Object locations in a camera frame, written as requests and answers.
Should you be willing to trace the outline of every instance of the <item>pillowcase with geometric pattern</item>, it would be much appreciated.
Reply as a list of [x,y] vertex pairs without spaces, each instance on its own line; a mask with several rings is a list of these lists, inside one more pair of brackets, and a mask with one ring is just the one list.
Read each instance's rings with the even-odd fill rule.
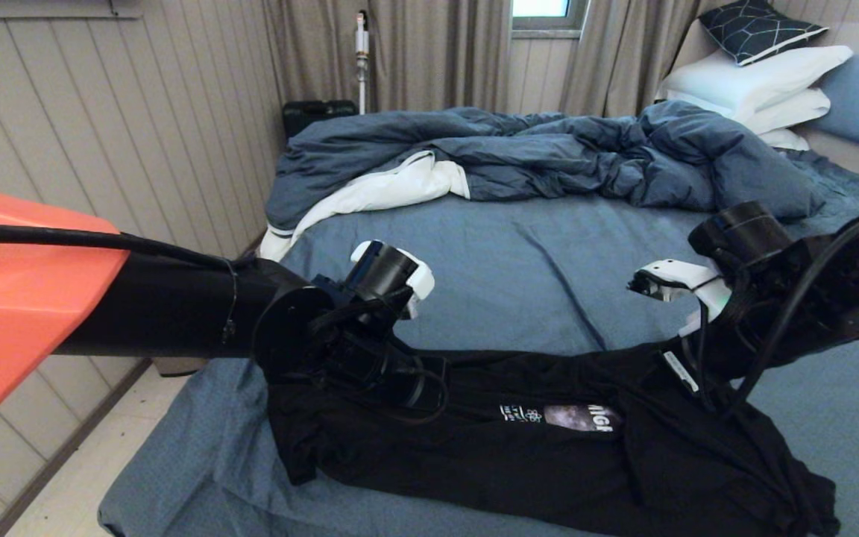
[[794,20],[777,13],[764,0],[739,0],[706,11],[698,17],[711,38],[734,57],[739,66],[804,47],[827,27]]

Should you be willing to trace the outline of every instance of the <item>beige curtain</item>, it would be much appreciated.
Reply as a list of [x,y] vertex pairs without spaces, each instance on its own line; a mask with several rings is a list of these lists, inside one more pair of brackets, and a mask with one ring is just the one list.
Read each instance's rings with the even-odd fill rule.
[[284,101],[357,101],[357,11],[371,33],[368,110],[505,111],[511,0],[266,0]]
[[652,103],[685,33],[723,0],[592,0],[570,59],[562,110],[630,116]]

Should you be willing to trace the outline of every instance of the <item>white tile floor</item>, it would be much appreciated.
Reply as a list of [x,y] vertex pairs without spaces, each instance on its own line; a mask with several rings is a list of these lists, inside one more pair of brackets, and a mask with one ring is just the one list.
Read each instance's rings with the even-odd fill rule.
[[187,380],[161,378],[149,368],[35,497],[7,537],[108,537],[96,520],[98,503]]

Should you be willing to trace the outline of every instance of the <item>mattress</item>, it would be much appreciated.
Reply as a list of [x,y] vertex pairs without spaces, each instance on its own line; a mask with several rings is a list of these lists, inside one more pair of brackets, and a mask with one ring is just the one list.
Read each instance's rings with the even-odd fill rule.
[[[785,157],[825,206],[794,237],[859,215],[859,175],[812,152]],[[665,339],[694,301],[625,290],[635,269],[672,257],[703,263],[688,232],[705,213],[640,208],[597,196],[478,204],[456,196],[315,224],[283,265],[341,278],[359,242],[378,239],[430,265],[436,289],[397,324],[416,348],[580,354]],[[115,535],[585,535],[535,520],[343,486],[291,486],[245,360],[215,360],[187,383],[99,507]],[[859,342],[768,371],[751,397],[795,456],[835,480],[842,534],[859,535]]]

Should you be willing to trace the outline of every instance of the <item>black case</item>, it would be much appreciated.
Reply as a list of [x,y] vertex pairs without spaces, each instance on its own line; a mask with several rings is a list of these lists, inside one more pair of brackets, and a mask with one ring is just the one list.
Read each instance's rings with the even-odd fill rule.
[[355,116],[359,110],[353,101],[293,101],[283,105],[283,132],[287,139],[313,122]]

